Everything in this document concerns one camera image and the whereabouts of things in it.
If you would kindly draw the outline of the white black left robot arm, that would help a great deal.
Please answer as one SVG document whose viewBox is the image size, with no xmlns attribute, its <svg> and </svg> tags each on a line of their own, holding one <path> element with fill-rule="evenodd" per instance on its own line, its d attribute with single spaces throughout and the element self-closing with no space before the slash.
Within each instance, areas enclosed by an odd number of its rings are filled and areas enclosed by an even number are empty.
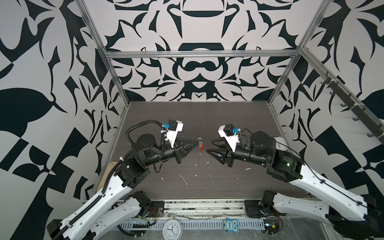
<svg viewBox="0 0 384 240">
<path fill-rule="evenodd" d="M 176 138 L 157 145 L 151 134 L 141 135 L 132 149 L 108 173 L 103 188 L 63 220 L 52 220 L 47 231 L 53 240 L 96 240 L 128 218 L 144 217 L 152 202 L 133 189 L 150 174 L 150 165 L 185 158 L 199 142 Z"/>
</svg>

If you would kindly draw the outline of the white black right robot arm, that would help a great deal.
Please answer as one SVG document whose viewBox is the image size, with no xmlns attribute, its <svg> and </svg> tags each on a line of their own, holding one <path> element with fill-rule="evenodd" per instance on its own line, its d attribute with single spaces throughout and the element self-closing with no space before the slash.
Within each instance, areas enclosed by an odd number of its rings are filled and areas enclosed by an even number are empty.
<svg viewBox="0 0 384 240">
<path fill-rule="evenodd" d="M 277 149 L 275 138 L 264 132 L 253 133 L 247 144 L 241 145 L 240 133 L 219 131 L 213 140 L 215 149 L 207 153 L 221 164 L 232 167 L 236 160 L 260 165 L 268 175 L 299 187 L 316 200 L 304 200 L 265 191 L 256 208 L 263 214 L 292 214 L 303 216 L 333 227 L 343 237 L 366 240 L 379 232 L 376 200 L 369 195 L 349 192 L 314 171 L 304 160 L 290 152 Z"/>
</svg>

